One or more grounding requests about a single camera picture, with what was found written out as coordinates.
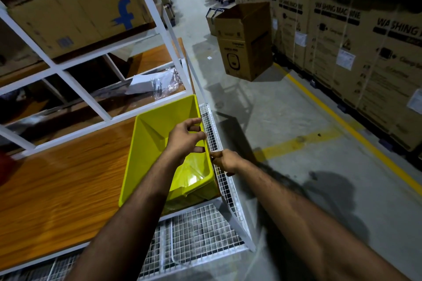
forearm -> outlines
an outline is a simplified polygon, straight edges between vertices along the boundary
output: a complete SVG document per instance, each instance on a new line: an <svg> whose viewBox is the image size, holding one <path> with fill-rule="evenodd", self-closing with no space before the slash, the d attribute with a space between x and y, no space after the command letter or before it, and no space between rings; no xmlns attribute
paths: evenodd
<svg viewBox="0 0 422 281"><path fill-rule="evenodd" d="M241 162L238 173L318 280L407 280L332 217L249 161Z"/></svg>
<svg viewBox="0 0 422 281"><path fill-rule="evenodd" d="M136 280L178 166L164 151L85 249L66 281Z"/></svg>

concrete floor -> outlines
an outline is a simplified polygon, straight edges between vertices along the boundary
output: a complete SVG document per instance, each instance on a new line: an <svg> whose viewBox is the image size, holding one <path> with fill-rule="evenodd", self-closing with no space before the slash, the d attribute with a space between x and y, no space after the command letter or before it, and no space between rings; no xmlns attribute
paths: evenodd
<svg viewBox="0 0 422 281"><path fill-rule="evenodd" d="M256 157L266 171L297 182L310 198L412 280L422 280L422 198L275 66L254 82L227 76L205 14L214 0L173 0L182 37L223 146ZM162 44L160 36L132 54ZM290 75L422 184L422 173L377 143L377 138L295 72ZM317 133L323 139L315 140ZM235 178L256 253L242 252L182 271L169 280L312 280Z"/></svg>

white label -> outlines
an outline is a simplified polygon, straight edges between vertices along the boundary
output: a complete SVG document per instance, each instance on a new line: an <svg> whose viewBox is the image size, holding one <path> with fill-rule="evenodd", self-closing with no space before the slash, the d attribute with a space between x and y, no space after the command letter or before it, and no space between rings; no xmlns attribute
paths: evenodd
<svg viewBox="0 0 422 281"><path fill-rule="evenodd" d="M422 89L418 89L407 103L408 108L422 114Z"/></svg>
<svg viewBox="0 0 422 281"><path fill-rule="evenodd" d="M273 18L273 29L277 30L278 29L278 22L277 22L277 18Z"/></svg>
<svg viewBox="0 0 422 281"><path fill-rule="evenodd" d="M299 46L302 46L302 47L306 47L307 37L308 35L306 33L295 31L295 44L298 44Z"/></svg>
<svg viewBox="0 0 422 281"><path fill-rule="evenodd" d="M347 70L351 70L353 66L353 61L355 60L355 55L340 49L338 51L337 60L335 61L340 67L346 68Z"/></svg>

person's left hand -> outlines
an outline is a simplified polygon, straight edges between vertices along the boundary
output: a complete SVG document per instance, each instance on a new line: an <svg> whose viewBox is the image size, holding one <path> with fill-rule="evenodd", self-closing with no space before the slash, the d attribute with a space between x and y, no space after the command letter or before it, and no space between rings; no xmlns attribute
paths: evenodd
<svg viewBox="0 0 422 281"><path fill-rule="evenodd" d="M165 151L176 156L180 164L183 163L186 156L191 152L205 152L204 147L196 146L198 141L206 138L206 134L201 131L200 126L195 125L200 124L201 121L201 118L186 119L182 123L177 124L168 136Z"/></svg>

left arm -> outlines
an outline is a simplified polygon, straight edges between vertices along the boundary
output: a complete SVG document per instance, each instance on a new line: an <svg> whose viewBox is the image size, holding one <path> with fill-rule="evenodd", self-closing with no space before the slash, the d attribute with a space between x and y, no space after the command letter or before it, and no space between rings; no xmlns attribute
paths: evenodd
<svg viewBox="0 0 422 281"><path fill-rule="evenodd" d="M206 135L200 118L187 119L170 132L166 149L129 199L79 257L66 281L137 280L148 253L176 168Z"/></svg>

